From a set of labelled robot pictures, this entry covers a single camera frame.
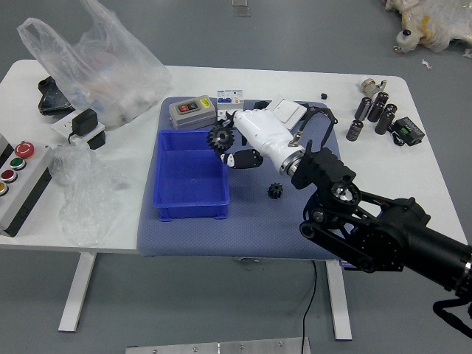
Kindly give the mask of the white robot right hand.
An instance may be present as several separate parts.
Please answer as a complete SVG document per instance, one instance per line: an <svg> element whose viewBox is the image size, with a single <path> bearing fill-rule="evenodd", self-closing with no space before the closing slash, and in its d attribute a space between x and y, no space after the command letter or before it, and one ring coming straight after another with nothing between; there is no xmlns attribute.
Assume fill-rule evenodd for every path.
<svg viewBox="0 0 472 354"><path fill-rule="evenodd" d="M244 145L251 145L250 149L227 152L234 141L233 128L239 131ZM302 130L291 134L272 111L256 109L226 112L226 119L210 131L207 141L230 168L259 167L268 157L281 175L293 176L305 154L299 145L301 137Z"/></svg>

